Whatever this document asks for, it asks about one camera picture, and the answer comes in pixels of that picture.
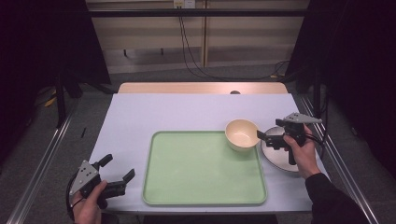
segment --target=green tray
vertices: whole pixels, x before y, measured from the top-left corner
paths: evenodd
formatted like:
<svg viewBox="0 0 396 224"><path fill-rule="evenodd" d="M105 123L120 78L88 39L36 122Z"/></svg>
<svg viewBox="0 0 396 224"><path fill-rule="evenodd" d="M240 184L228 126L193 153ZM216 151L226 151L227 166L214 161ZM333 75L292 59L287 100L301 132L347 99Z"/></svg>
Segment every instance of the green tray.
<svg viewBox="0 0 396 224"><path fill-rule="evenodd" d="M157 132L143 199L150 205L254 205L266 199L256 148L237 152L224 132Z"/></svg>

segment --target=hand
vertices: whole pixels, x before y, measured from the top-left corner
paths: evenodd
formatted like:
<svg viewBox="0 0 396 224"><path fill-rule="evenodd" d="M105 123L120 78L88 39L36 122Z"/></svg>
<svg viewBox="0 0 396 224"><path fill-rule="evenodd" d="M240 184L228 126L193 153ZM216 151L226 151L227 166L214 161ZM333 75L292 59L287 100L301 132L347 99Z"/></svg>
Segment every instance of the hand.
<svg viewBox="0 0 396 224"><path fill-rule="evenodd" d="M100 224L102 222L102 212L97 205L99 195L105 189L107 182L103 180L98 184L87 199L83 199L80 192L73 197L73 214L75 222L78 224Z"/></svg>
<svg viewBox="0 0 396 224"><path fill-rule="evenodd" d="M304 130L305 133L312 134L308 127L304 126ZM320 173L317 165L314 141L307 138L305 144L300 147L294 138L286 134L283 136L283 140L291 146L299 173L304 179L307 179L311 175Z"/></svg>

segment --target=gray floor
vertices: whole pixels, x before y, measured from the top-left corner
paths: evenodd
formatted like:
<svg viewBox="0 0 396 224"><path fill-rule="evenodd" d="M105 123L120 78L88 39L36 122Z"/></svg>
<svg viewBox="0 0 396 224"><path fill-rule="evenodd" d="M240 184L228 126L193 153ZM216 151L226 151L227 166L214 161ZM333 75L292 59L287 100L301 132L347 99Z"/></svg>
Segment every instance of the gray floor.
<svg viewBox="0 0 396 224"><path fill-rule="evenodd" d="M263 77L271 75L274 67L265 65L217 67L205 70L218 77ZM166 70L157 72L140 72L133 74L112 75L116 90L126 81L218 81L215 78L193 76L188 70ZM271 78L255 81L274 81ZM95 141L100 132L111 95L99 92L90 86L81 86L83 96L67 99L67 108L77 105L71 118L64 139L60 143L49 169L44 173L42 183L37 186L30 209L20 223L70 223L65 211L64 196L67 182L77 167L92 153ZM296 93L294 83L287 84L290 93ZM50 91L37 98L41 103L49 97ZM7 223L35 174L35 169L46 152L57 123L56 105L44 107L38 105L27 131L21 137L10 156L3 165L0 176L0 223ZM373 208L379 223L396 223L396 184L388 172L373 158L364 140L352 133L351 126L341 109L331 99L329 103L329 134L346 165L361 187L361 191ZM332 176L332 182L340 189L346 190L328 155L324 163ZM136 217L120 215L121 223L138 223ZM310 214L278 214L281 224L309 223Z"/></svg>

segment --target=black sleeve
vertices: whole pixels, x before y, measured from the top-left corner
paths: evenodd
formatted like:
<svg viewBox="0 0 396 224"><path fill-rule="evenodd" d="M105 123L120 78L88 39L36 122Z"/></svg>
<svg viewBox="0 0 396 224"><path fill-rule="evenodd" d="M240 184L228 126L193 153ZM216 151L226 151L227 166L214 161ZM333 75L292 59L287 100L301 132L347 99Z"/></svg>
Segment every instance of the black sleeve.
<svg viewBox="0 0 396 224"><path fill-rule="evenodd" d="M355 201L337 189L326 175L311 175L305 185L313 203L312 224L369 223Z"/></svg>

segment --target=bowl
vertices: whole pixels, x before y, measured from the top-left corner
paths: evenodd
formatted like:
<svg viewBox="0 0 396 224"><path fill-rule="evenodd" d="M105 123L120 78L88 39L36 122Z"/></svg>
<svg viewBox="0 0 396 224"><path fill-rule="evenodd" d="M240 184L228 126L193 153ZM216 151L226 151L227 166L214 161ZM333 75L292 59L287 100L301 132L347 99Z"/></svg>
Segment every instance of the bowl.
<svg viewBox="0 0 396 224"><path fill-rule="evenodd" d="M235 119L227 124L225 135L229 146L235 151L249 151L260 139L257 137L259 128L247 119Z"/></svg>

